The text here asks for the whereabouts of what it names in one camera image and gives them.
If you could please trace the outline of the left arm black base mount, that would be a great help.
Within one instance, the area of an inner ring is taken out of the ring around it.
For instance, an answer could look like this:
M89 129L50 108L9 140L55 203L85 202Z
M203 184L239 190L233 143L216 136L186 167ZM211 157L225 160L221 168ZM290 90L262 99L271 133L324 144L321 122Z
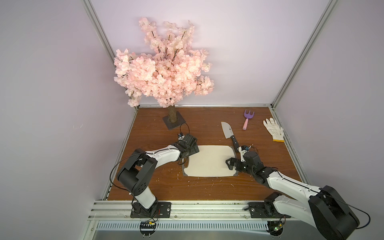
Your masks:
M157 199L154 204L146 209L138 201L132 201L131 218L170 218L172 209L171 202L159 202Z

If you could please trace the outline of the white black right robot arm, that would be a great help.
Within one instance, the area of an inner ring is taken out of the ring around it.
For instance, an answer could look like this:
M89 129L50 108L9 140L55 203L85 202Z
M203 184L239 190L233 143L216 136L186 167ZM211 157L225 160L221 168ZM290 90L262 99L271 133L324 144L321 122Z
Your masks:
M277 168L266 167L256 152L245 152L242 159L230 158L226 165L274 190L263 203L250 202L246 208L252 218L276 219L267 230L272 236L283 233L286 218L307 223L327 240L346 240L355 230L368 226L360 224L356 207L347 204L334 188L319 188L287 177Z

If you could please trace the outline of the white grey-rimmed cutting board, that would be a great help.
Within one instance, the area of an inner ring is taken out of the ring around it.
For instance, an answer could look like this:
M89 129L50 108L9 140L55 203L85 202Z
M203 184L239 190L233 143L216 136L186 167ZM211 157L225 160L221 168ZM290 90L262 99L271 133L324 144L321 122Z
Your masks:
M234 177L236 169L230 170L226 160L235 158L235 150L230 146L204 145L198 146L199 152L189 156L188 163L183 165L183 175L196 178Z

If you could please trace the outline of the black-handled kitchen knife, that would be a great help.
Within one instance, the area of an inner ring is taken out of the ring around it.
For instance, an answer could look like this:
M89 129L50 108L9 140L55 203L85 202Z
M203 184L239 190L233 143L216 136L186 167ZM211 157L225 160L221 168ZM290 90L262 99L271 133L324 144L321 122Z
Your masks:
M236 139L236 137L234 135L232 127L227 122L221 122L221 125L222 125L222 130L223 130L223 133L225 135L225 138L232 140L234 149L238 153L240 146L239 146L239 143L238 143L238 141L237 141L237 139Z

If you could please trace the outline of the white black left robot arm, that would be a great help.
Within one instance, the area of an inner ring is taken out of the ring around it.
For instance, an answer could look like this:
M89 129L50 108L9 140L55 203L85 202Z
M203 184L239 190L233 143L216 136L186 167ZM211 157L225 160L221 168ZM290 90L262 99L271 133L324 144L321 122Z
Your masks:
M155 169L198 152L197 138L190 134L159 150L136 149L117 173L117 180L136 199L139 209L153 216L157 211L158 200L150 190L149 183Z

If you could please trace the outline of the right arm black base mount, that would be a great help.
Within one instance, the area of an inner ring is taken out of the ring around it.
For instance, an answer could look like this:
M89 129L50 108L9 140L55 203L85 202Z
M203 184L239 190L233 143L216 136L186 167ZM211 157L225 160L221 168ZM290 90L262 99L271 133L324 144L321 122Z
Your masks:
M282 194L279 192L273 192L269 195L263 202L249 202L248 205L243 208L244 211L250 213L251 218L283 218L284 215L279 213L274 206L274 202L277 197L280 197Z

